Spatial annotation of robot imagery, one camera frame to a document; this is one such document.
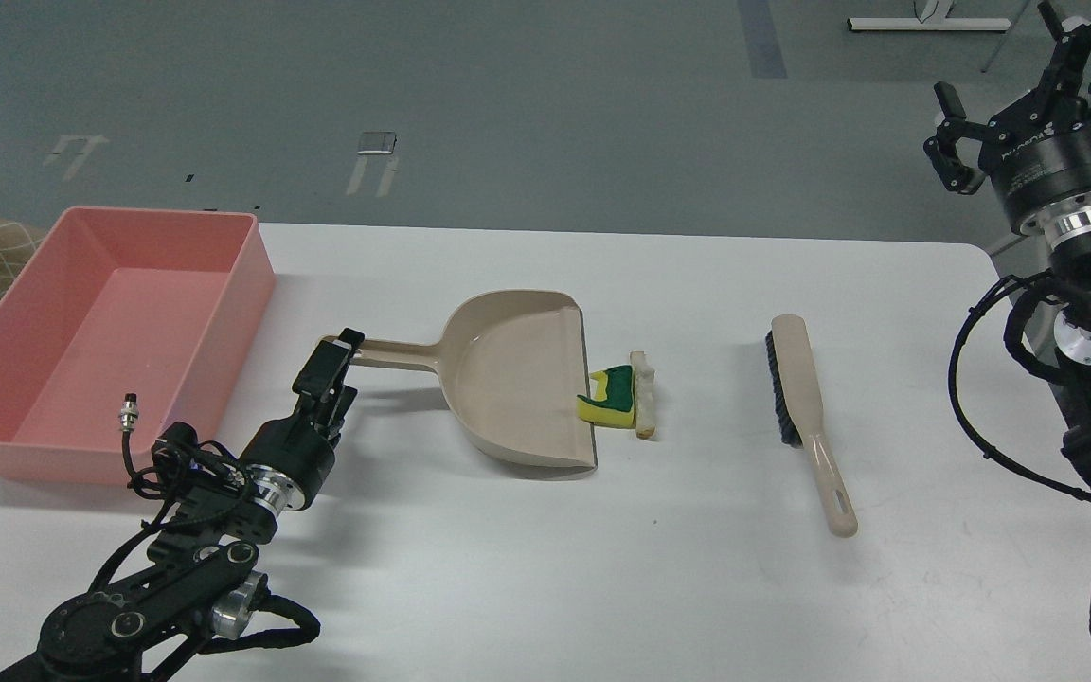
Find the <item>hand brush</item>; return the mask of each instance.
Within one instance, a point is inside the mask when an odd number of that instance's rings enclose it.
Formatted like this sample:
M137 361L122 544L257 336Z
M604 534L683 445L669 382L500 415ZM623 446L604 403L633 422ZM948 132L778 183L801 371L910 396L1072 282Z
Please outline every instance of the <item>hand brush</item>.
M769 350L780 440L787 445L804 446L811 455L828 530L850 538L858 533L858 515L823 432L823 396L806 323L798 315L776 316L765 346Z

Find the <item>white stick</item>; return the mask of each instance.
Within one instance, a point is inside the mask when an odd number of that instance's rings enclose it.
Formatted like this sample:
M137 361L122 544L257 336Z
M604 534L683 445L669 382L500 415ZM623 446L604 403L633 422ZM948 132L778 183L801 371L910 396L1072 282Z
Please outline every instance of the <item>white stick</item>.
M628 367L634 369L634 431L639 438L650 438L655 435L655 369L642 350L628 355Z

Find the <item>gray floor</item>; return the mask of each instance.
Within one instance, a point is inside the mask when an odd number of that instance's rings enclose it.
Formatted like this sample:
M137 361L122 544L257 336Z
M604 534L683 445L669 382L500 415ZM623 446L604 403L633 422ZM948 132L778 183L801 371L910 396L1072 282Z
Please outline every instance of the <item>gray floor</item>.
M961 0L954 16L1019 5ZM1091 1L1059 5L1091 17ZM922 154L931 86L957 83L986 119L1034 85L1052 43L1030 8L983 74L999 34L846 27L910 13L894 0L0 3L0 215L44 227L98 204L991 246L1008 234L994 198L945 193ZM393 168L358 172L367 130L398 134Z

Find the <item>pink plastic bin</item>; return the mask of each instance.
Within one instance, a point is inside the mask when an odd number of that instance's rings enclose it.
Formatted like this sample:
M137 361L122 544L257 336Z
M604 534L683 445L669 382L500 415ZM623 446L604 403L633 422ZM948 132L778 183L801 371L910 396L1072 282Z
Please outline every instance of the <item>pink plastic bin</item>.
M0 476L122 484L164 428L212 436L276 276L245 213L74 207L0 302Z

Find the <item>white table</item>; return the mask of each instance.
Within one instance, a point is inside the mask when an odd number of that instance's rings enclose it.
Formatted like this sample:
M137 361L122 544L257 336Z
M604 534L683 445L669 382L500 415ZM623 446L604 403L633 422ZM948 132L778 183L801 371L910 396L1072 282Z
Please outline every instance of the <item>white table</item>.
M598 430L599 468L556 479L471 448L432 375L352 369L360 398L336 469L260 561L274 591L314 610L321 638L196 657L178 679L1091 679L1091 507L983 462L945 397L952 337L995 278L981 251L263 234L279 277L217 432L233 448L289 412L321 335L433 342L466 298L509 288L571 294L592 369L646 350L659 431ZM1004 354L1003 312L967 350L966 407L1002 448L1074 480L1052 396ZM779 313L807 321L856 538L824 527L805 455L777 435L763 338ZM113 489L0 479L0 669L154 510ZM139 552L125 569L142 564Z

